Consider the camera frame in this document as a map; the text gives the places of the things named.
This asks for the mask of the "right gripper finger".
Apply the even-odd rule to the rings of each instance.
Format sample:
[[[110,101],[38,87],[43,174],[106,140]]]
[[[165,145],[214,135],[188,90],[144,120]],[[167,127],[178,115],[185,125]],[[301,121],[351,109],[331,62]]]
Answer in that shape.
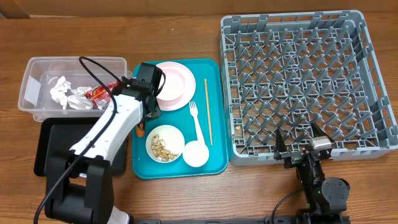
[[[313,132],[313,137],[317,138],[317,137],[329,137],[315,122],[311,122],[311,129]]]
[[[275,148],[274,153],[280,154],[281,152],[287,152],[286,145],[284,143],[283,137],[280,133],[280,129],[275,131]]]

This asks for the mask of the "orange carrot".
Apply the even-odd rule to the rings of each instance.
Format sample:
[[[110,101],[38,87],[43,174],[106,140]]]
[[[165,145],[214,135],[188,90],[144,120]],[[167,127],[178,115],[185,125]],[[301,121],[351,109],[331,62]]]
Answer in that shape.
[[[143,138],[145,136],[145,123],[136,125],[135,131],[138,138]]]

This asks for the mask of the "red snack wrapper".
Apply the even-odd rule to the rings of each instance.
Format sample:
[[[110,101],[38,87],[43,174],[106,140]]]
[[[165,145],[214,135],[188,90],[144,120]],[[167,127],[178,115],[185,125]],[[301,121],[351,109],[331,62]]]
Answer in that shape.
[[[86,91],[84,96],[99,110],[106,109],[111,101],[109,93],[101,85]]]

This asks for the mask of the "white bowl with nuts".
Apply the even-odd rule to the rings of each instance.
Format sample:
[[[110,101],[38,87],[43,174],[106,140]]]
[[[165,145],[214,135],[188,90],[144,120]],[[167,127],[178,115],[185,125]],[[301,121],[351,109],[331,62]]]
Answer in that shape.
[[[175,126],[161,125],[154,128],[147,136],[147,153],[154,161],[169,163],[182,155],[185,138]]]

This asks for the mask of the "large white tissue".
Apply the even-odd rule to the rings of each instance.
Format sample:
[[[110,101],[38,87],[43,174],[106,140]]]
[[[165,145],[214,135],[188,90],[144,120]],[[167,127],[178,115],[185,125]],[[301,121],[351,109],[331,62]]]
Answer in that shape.
[[[69,106],[76,110],[91,110],[93,103],[85,96],[85,93],[90,90],[92,90],[90,86],[80,86],[76,89],[71,89],[72,94],[67,97]]]

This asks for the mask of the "small white tissue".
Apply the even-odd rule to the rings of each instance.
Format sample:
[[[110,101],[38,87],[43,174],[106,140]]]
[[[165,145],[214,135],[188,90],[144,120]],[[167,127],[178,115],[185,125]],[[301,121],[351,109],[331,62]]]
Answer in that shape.
[[[66,78],[62,76],[57,80],[56,85],[50,90],[53,101],[59,103],[63,110],[67,108],[68,96],[66,93],[70,89],[71,83],[66,81]]]

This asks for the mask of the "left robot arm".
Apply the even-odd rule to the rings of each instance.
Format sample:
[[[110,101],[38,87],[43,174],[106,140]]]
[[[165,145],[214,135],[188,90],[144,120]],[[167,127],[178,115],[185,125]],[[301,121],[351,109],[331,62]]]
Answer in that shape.
[[[46,160],[46,194],[36,213],[65,223],[133,223],[114,206],[111,164],[131,129],[161,115],[164,81],[130,79],[114,88],[103,115],[67,151]]]

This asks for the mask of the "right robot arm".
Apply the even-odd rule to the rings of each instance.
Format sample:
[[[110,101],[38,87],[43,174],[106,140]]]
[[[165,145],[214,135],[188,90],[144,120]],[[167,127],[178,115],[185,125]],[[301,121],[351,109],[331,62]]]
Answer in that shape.
[[[289,152],[280,130],[275,131],[274,159],[283,160],[286,169],[295,168],[297,178],[302,184],[300,190],[284,197],[273,209],[271,223],[280,220],[289,223],[349,223],[349,217],[342,213],[346,211],[346,201],[349,197],[350,185],[345,179],[337,177],[326,178],[321,167],[321,161],[331,157],[335,142],[316,123],[311,124],[314,137],[302,151]],[[308,207],[297,210],[296,215],[276,217],[279,206],[287,199],[303,192]]]

